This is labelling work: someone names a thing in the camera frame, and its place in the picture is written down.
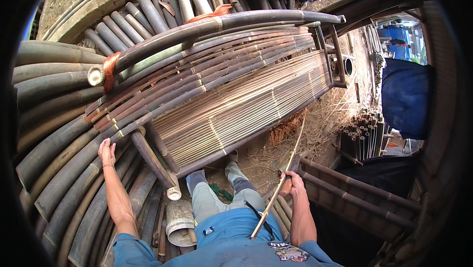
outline black strap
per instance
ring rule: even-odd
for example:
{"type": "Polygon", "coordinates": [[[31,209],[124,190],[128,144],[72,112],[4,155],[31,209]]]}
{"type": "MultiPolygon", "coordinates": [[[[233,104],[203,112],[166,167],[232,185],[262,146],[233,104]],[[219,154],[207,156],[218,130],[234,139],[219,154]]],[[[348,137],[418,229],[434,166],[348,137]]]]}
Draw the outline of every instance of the black strap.
{"type": "MultiPolygon", "coordinates": [[[[252,205],[250,205],[248,201],[245,201],[245,205],[247,205],[249,208],[253,210],[254,214],[258,217],[258,219],[261,219],[261,215],[257,212],[257,210],[252,205]]],[[[271,234],[271,241],[273,241],[274,235],[272,234],[271,226],[269,226],[269,224],[266,221],[264,221],[263,226],[269,232],[269,234],[271,234]]]]}

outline concrete ledge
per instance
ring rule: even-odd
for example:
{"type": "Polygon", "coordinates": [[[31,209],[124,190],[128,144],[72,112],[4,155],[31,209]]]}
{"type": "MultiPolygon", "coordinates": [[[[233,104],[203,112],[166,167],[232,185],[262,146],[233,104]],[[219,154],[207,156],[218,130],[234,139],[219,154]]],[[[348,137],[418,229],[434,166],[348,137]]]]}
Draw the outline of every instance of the concrete ledge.
{"type": "Polygon", "coordinates": [[[91,0],[69,18],[50,38],[50,41],[76,43],[84,31],[112,11],[133,0],[91,0]]]}

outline gray pants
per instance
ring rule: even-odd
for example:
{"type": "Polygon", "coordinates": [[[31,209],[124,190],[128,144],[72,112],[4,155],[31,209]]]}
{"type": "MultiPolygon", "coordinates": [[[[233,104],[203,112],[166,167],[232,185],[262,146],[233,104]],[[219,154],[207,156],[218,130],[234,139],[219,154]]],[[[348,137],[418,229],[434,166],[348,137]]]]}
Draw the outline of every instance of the gray pants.
{"type": "Polygon", "coordinates": [[[187,188],[192,196],[192,211],[196,223],[229,209],[247,207],[245,201],[258,210],[266,207],[263,199],[248,178],[240,171],[236,162],[230,161],[228,163],[225,175],[233,187],[235,196],[229,205],[221,202],[210,189],[209,183],[205,179],[204,170],[195,171],[186,177],[187,188]]]}

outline blue shirt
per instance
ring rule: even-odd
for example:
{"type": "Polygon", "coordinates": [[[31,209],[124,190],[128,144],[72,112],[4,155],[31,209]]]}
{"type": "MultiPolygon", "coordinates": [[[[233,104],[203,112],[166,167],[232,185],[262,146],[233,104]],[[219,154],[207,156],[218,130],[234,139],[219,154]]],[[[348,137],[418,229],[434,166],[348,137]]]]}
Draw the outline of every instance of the blue shirt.
{"type": "MultiPolygon", "coordinates": [[[[313,240],[291,246],[281,242],[281,230],[273,215],[267,219],[275,240],[262,228],[250,239],[258,219],[251,209],[236,208],[213,215],[195,228],[197,249],[164,264],[177,266],[340,266],[313,240]]],[[[120,234],[114,244],[115,266],[160,266],[151,248],[130,234],[120,234]]]]}

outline hand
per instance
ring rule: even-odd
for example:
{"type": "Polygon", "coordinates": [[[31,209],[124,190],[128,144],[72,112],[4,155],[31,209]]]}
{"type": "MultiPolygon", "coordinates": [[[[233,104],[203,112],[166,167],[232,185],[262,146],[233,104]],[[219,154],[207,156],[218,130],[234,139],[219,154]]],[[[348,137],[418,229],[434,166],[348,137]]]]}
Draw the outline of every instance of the hand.
{"type": "Polygon", "coordinates": [[[100,147],[98,147],[98,156],[102,159],[102,165],[115,165],[115,146],[115,143],[110,146],[110,138],[103,140],[102,144],[100,144],[100,147]]]}
{"type": "Polygon", "coordinates": [[[296,174],[293,171],[285,171],[284,173],[281,174],[281,178],[285,178],[286,176],[291,177],[292,181],[292,188],[291,191],[289,191],[289,194],[291,196],[295,196],[299,193],[305,193],[305,188],[304,188],[304,182],[302,181],[302,178],[296,174]]]}

